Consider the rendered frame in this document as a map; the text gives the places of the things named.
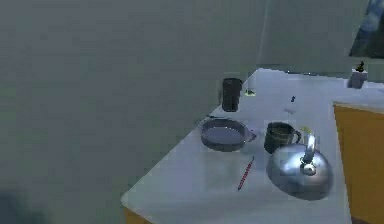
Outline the grey metal pan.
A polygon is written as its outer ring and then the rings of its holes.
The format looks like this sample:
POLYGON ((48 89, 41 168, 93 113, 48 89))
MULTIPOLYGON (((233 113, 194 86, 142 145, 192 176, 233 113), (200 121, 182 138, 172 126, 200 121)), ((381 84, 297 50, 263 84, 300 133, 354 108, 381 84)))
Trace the grey metal pan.
POLYGON ((222 117, 209 118, 200 125, 201 142, 219 152, 234 152, 257 138, 243 123, 222 117))

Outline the black cylinder container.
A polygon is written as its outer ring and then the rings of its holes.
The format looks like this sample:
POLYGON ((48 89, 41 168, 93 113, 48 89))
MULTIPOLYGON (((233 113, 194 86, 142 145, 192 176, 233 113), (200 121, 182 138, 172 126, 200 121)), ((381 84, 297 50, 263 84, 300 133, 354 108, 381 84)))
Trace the black cylinder container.
POLYGON ((238 78, 225 78, 222 82, 222 109, 225 112, 238 110, 242 80, 238 78))

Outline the orange counter with white top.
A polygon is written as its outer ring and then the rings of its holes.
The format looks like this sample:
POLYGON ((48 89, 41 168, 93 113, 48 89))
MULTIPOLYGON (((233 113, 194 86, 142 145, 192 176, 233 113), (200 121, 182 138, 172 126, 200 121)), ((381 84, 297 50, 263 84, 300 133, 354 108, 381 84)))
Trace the orange counter with white top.
POLYGON ((257 138, 243 149, 206 148, 194 129, 121 198, 127 224, 352 224, 338 146, 336 101, 384 109, 384 84, 349 89, 341 78, 258 69, 247 80, 256 96, 244 96, 233 117, 257 138), (272 121, 308 127, 334 172, 328 197, 305 201, 276 188, 265 172, 264 133, 272 121), (255 160, 243 185, 240 179, 255 160))

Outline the red pencil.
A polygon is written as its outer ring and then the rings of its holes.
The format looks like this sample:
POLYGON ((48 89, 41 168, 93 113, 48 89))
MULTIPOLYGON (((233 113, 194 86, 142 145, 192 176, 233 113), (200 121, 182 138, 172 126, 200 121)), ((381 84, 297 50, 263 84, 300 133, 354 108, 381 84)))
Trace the red pencil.
POLYGON ((244 173, 243 173, 243 175, 242 175, 242 177, 241 177, 241 179, 240 179, 239 185, 238 185, 238 187, 237 187, 237 190, 238 190, 238 191, 240 191, 240 190, 243 188, 243 185, 244 185, 244 183, 245 183, 245 181, 246 181, 246 179, 247 179, 247 176, 248 176, 248 174, 249 174, 249 172, 250 172, 250 169, 251 169, 251 167, 252 167, 252 165, 253 165, 254 160, 255 160, 255 156, 252 156, 251 161, 248 163, 248 165, 247 165, 247 167, 245 168, 245 171, 244 171, 244 173))

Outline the dark green mug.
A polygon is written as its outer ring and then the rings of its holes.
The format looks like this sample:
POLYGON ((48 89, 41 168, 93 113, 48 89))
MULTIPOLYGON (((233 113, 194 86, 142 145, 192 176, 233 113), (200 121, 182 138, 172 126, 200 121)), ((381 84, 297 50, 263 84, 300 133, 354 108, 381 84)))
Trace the dark green mug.
POLYGON ((301 133, 288 123, 271 122, 267 126, 264 149, 272 154, 278 148, 287 144, 298 144, 301 133))

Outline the silver metal kettle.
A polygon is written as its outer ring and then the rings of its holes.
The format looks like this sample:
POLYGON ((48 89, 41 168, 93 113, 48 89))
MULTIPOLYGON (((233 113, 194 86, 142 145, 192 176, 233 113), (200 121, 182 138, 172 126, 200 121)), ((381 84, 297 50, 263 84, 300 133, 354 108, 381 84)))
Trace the silver metal kettle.
POLYGON ((333 186, 332 166, 316 149, 317 137, 308 134, 305 144, 288 144, 269 158, 266 173, 286 194, 307 201, 322 200, 333 186))

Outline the small potted plant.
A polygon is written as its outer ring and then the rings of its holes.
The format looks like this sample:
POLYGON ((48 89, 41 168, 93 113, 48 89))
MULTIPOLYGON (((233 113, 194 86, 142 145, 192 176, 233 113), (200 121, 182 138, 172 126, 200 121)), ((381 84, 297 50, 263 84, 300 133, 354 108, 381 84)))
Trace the small potted plant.
POLYGON ((359 65, 352 70, 351 76, 348 79, 347 87, 354 89, 361 89, 364 82, 368 78, 368 72, 364 68, 365 63, 361 61, 359 65))

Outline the framed dark wall picture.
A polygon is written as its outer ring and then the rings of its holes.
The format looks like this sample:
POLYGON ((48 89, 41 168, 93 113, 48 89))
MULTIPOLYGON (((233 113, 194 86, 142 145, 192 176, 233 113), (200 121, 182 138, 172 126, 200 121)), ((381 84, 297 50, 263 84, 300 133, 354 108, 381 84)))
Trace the framed dark wall picture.
POLYGON ((369 0, 349 56, 384 59, 384 0, 369 0))

